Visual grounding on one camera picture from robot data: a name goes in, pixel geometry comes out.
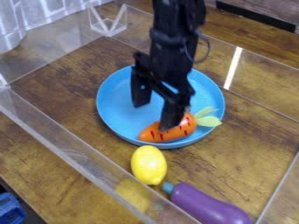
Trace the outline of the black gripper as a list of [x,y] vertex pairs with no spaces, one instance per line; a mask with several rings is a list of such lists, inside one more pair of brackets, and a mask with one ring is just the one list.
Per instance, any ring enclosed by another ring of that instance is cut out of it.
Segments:
[[163,97],[159,130],[167,131],[181,124],[185,114],[190,111],[191,96],[195,94],[187,75],[193,70],[197,35],[169,35],[153,28],[150,38],[150,53],[134,53],[131,98],[138,108],[150,103],[154,91]]

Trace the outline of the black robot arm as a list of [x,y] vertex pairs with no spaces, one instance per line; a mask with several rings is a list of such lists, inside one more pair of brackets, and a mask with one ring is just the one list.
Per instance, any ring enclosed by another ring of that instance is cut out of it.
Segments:
[[159,130],[167,131],[179,125],[195,95],[189,73],[207,11],[203,0],[153,0],[153,5],[151,49],[134,54],[131,97],[135,107],[150,103],[153,93],[163,97]]

